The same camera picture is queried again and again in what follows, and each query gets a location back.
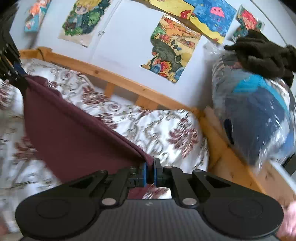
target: white wall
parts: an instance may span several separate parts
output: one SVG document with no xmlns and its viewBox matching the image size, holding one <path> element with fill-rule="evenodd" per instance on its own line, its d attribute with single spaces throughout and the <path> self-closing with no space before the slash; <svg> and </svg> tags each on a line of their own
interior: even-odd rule
<svg viewBox="0 0 296 241">
<path fill-rule="evenodd" d="M 287 13 L 289 14 L 292 21 L 296 24 L 296 14 L 291 9 L 289 9 L 285 4 L 283 4 L 283 3 L 281 3 L 281 4 L 284 7 L 284 9 L 287 11 Z"/>
<path fill-rule="evenodd" d="M 26 4 L 20 8 L 11 30 L 11 35 L 19 49 L 23 49 L 27 41 L 22 32 L 24 15 L 26 15 L 25 9 L 29 6 L 28 1 L 32 0 L 22 0 Z M 206 105 L 211 105 L 211 66 L 206 62 L 203 48 L 203 45 L 208 40 L 205 37 L 201 38 L 180 80 L 173 84 L 167 79 L 139 67 L 152 58 L 150 36 L 159 22 L 162 12 L 150 9 L 135 1 L 122 0 L 121 3 L 120 1 L 113 0 L 102 21 L 94 30 L 94 38 L 89 48 L 85 48 L 58 39 L 62 29 L 61 26 L 72 9 L 75 0 L 62 2 L 52 0 L 34 47 L 50 47 L 56 53 L 97 65 L 144 84 L 188 106 L 204 108 Z M 272 20 L 286 42 L 296 46 L 296 25 L 282 4 L 278 0 L 253 1 Z M 263 33 L 271 41 L 285 46 L 285 42 L 276 28 L 252 1 L 227 0 L 227 2 L 237 10 L 242 4 L 247 10 L 265 22 Z M 226 39 L 232 35 L 236 27 L 236 21 L 234 21 Z M 98 32 L 101 30 L 104 30 L 105 33 L 102 37 L 98 37 Z M 296 93 L 296 85 L 293 86 L 293 90 Z"/>
</svg>

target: white bedding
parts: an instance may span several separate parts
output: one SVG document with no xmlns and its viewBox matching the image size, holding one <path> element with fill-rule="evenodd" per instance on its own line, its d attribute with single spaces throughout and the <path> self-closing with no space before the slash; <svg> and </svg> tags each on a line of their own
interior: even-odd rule
<svg viewBox="0 0 296 241">
<path fill-rule="evenodd" d="M 207 169 L 207 141 L 191 112 L 145 111 L 139 106 L 111 101 L 96 92 L 85 75 L 41 60 L 32 59 L 23 68 L 28 74 L 47 78 L 49 86 L 60 91 L 63 99 L 101 118 L 145 152 L 159 157 L 162 166 L 179 167 L 186 173 Z M 26 137 L 19 90 L 3 81 L 0 85 L 0 124 L 1 235 L 19 231 L 14 211 L 23 199 L 60 182 L 38 159 L 38 152 Z M 144 198 L 170 198 L 170 192 L 167 188 L 151 186 Z"/>
</svg>

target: landscape drawing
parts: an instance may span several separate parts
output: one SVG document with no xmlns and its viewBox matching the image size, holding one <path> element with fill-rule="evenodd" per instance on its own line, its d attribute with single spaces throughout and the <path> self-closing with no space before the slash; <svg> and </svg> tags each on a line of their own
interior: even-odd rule
<svg viewBox="0 0 296 241">
<path fill-rule="evenodd" d="M 175 83 L 183 73 L 200 38 L 200 33 L 164 14 L 151 36 L 153 58 L 141 67 Z"/>
<path fill-rule="evenodd" d="M 88 47 L 97 26 L 111 0 L 77 0 L 63 24 L 59 39 Z"/>
<path fill-rule="evenodd" d="M 221 44 L 236 10 L 224 0 L 186 0 L 186 2 L 195 6 L 190 21 L 205 35 Z"/>
</svg>

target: colorful drawing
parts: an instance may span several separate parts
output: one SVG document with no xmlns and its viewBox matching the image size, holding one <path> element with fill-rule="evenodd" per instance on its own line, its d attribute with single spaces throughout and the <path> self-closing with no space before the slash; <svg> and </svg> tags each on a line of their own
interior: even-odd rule
<svg viewBox="0 0 296 241">
<path fill-rule="evenodd" d="M 151 35 L 152 60 L 141 67 L 177 82 L 201 38 L 170 15 L 164 14 Z"/>
<path fill-rule="evenodd" d="M 149 2 L 173 15 L 189 19 L 194 7 L 183 0 L 149 0 Z"/>
<path fill-rule="evenodd" d="M 248 34 L 249 29 L 261 31 L 264 27 L 264 23 L 255 18 L 249 11 L 243 6 L 240 6 L 237 20 L 241 23 L 241 26 L 234 32 L 232 39 L 236 41 L 239 37 L 245 37 Z"/>
<path fill-rule="evenodd" d="M 186 0 L 195 4 L 190 21 L 205 35 L 222 43 L 236 10 L 225 0 Z"/>
<path fill-rule="evenodd" d="M 63 24 L 59 38 L 89 46 L 97 26 L 111 0 L 77 0 Z"/>
<path fill-rule="evenodd" d="M 31 16 L 25 24 L 25 32 L 37 32 L 50 5 L 50 0 L 37 0 L 30 8 Z"/>
</svg>

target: folded clothes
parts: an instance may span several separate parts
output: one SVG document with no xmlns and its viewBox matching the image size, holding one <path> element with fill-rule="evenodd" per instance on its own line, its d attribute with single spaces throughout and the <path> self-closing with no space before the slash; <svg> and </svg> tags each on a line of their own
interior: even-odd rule
<svg viewBox="0 0 296 241">
<path fill-rule="evenodd" d="M 281 47 L 262 33 L 249 30 L 246 37 L 238 38 L 234 45 L 224 48 L 236 52 L 244 69 L 268 79 L 281 78 L 292 86 L 293 72 L 296 72 L 296 49 L 293 46 Z"/>
</svg>

